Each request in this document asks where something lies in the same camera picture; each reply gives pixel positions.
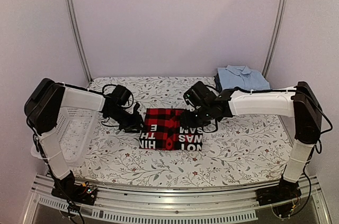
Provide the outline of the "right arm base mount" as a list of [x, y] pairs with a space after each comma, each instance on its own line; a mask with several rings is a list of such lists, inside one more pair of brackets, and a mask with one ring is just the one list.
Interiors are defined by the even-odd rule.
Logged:
[[272, 207], [273, 213], [279, 218], [289, 218], [301, 202], [299, 183], [287, 182], [284, 179], [278, 185], [257, 189], [256, 200], [259, 206], [278, 204]]

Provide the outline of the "red black plaid shirt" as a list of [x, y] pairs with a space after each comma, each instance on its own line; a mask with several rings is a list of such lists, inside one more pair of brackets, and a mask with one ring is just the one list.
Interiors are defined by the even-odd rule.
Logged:
[[185, 109], [147, 109], [144, 128], [139, 136], [140, 149], [201, 151], [203, 131], [188, 127], [184, 116]]

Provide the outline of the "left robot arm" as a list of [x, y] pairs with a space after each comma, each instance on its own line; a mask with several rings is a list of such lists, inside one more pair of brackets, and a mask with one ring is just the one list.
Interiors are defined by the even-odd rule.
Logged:
[[24, 105], [26, 123], [37, 137], [37, 149], [57, 181], [58, 191], [68, 200], [79, 194], [77, 185], [70, 178], [73, 174], [64, 158], [57, 136], [57, 121], [62, 108], [75, 108], [100, 113], [103, 118], [114, 120], [118, 129], [126, 133], [138, 133], [144, 120], [136, 103], [132, 112], [127, 111], [132, 93], [124, 86], [115, 85], [111, 93], [57, 83], [44, 78]]

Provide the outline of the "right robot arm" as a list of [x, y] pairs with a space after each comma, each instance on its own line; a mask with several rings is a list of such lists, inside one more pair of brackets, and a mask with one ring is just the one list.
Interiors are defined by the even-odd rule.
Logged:
[[279, 184], [267, 190], [257, 190], [256, 195], [275, 196], [279, 201], [300, 195], [298, 180], [313, 152], [321, 149], [322, 121], [327, 119], [306, 82], [298, 82], [290, 88], [259, 91], [235, 87], [215, 94], [199, 81], [183, 97], [194, 107], [193, 111], [185, 110], [180, 116], [184, 129], [203, 128], [211, 121], [218, 123], [238, 115], [268, 114], [294, 118], [295, 141]]

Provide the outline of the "light blue shirt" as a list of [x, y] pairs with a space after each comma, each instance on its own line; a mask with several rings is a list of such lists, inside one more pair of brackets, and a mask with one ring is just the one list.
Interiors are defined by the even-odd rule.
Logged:
[[270, 83], [260, 71], [250, 69], [248, 66], [231, 66], [217, 68], [217, 82], [221, 89], [239, 87], [244, 90], [267, 90]]

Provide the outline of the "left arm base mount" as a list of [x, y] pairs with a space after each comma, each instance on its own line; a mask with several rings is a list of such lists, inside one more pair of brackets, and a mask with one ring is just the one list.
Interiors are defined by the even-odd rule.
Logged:
[[97, 196], [97, 186], [84, 182], [55, 181], [51, 195], [71, 202], [94, 205]]

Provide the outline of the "dark shirts stack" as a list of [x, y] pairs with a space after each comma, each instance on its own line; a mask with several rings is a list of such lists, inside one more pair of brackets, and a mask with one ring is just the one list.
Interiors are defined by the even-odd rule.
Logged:
[[219, 78], [218, 74], [214, 76], [214, 82], [215, 82], [215, 85], [216, 85], [216, 90], [218, 92], [221, 92], [222, 91], [222, 86], [221, 86], [220, 78]]

